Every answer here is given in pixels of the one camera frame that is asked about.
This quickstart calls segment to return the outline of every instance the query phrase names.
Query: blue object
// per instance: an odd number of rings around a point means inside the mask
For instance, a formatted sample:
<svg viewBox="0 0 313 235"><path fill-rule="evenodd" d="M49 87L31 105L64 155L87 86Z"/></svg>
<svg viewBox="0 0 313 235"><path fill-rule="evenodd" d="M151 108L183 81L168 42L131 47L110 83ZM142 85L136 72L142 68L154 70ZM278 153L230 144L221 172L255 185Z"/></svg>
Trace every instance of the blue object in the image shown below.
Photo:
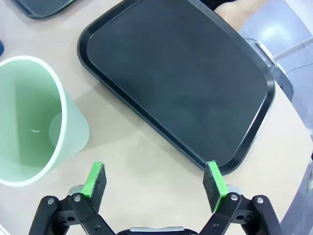
<svg viewBox="0 0 313 235"><path fill-rule="evenodd" d="M0 41L0 55L2 55L3 52L4 52L4 45Z"/></svg>

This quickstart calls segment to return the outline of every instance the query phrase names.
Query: black sleeve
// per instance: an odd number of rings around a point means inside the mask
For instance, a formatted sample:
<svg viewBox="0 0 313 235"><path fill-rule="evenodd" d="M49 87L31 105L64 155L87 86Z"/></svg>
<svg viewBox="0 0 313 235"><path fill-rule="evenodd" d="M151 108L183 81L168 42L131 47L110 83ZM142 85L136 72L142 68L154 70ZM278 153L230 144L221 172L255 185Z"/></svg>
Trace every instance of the black sleeve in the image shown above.
<svg viewBox="0 0 313 235"><path fill-rule="evenodd" d="M225 2L230 2L230 1L235 1L235 0L200 0L200 1L202 1L212 11L214 11L219 5L221 5Z"/></svg>

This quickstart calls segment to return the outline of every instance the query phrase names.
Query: tabletop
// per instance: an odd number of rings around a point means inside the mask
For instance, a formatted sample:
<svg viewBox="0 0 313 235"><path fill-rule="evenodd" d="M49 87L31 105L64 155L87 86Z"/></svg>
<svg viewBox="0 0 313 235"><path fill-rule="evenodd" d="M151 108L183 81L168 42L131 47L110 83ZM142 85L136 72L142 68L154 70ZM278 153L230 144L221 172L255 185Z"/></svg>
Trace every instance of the tabletop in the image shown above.
<svg viewBox="0 0 313 235"><path fill-rule="evenodd" d="M78 0L45 19L27 18L10 0L0 1L0 61L32 55L58 74L90 125L90 140L76 156L23 188L0 185L0 224L27 234L40 199L63 199L83 184L95 161L106 166L100 212L117 233L129 227L184 226L200 231L211 216L203 172L96 80L78 60L81 32L120 0ZM224 177L252 198L264 194L281 220L300 185L312 153L307 130L276 84L266 119L243 163ZM84 234L74 226L68 234ZM226 234L244 234L231 225Z"/></svg>

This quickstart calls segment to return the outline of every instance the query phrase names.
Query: green tape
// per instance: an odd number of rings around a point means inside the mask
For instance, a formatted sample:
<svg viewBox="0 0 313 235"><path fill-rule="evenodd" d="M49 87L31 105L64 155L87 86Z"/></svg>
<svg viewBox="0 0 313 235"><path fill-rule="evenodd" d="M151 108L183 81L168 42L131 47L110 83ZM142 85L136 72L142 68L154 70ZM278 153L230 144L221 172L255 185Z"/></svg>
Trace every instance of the green tape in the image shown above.
<svg viewBox="0 0 313 235"><path fill-rule="evenodd" d="M225 199L226 195L229 193L229 191L216 162L209 162L209 168L212 173L213 179L216 183L216 186L218 188L218 191L220 193L220 197L213 210L213 213L215 213L217 209L220 207L223 200Z"/></svg>
<svg viewBox="0 0 313 235"><path fill-rule="evenodd" d="M102 162L95 162L92 165L92 168L90 170L90 173L88 175L88 178L86 180L86 183L83 187L83 189L80 191L86 198L90 198L94 189L94 184L96 183L96 180L98 179L98 175L103 167Z"/></svg>

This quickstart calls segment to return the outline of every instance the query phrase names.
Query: floor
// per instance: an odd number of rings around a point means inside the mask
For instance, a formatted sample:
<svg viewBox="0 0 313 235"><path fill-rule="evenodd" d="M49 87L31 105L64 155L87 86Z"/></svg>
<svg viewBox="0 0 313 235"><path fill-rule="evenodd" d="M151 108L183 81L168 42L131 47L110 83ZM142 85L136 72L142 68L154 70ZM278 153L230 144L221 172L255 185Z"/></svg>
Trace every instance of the floor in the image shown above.
<svg viewBox="0 0 313 235"><path fill-rule="evenodd" d="M261 41L275 55L311 37L313 16L308 9L313 9L312 0L271 0L248 19L239 33L270 65L271 62L254 40ZM313 44L278 62L286 72L313 63ZM294 89L292 104L313 139L313 65L293 70L287 77ZM312 169L313 163L309 164L301 186L281 222L284 235L313 235L313 190L308 191Z"/></svg>

